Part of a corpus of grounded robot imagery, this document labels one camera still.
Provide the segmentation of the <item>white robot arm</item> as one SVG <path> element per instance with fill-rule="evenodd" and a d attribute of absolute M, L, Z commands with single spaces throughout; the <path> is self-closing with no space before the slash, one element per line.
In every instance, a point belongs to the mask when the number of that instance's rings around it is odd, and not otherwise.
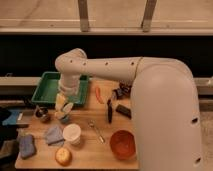
<path fill-rule="evenodd" d="M 140 171 L 203 171 L 196 84 L 183 62 L 170 58 L 88 59 L 81 49 L 56 58 L 59 90 L 73 92 L 72 77 L 89 75 L 130 84 Z"/>

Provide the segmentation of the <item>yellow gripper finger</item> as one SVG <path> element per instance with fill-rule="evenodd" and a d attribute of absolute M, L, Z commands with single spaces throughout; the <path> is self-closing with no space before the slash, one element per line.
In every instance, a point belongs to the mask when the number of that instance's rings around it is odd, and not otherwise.
<path fill-rule="evenodd" d="M 66 104 L 66 102 L 67 102 L 67 97 L 61 93 L 58 93 L 56 95 L 56 100 L 55 100 L 55 109 L 57 111 L 61 110 L 63 106 Z"/>

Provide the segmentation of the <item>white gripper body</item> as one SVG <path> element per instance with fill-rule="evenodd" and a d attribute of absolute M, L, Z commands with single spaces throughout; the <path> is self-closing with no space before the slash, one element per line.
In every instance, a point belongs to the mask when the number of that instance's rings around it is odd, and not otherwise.
<path fill-rule="evenodd" d="M 80 86 L 79 75 L 65 75 L 60 76 L 58 82 L 58 89 L 65 96 L 77 95 Z"/>

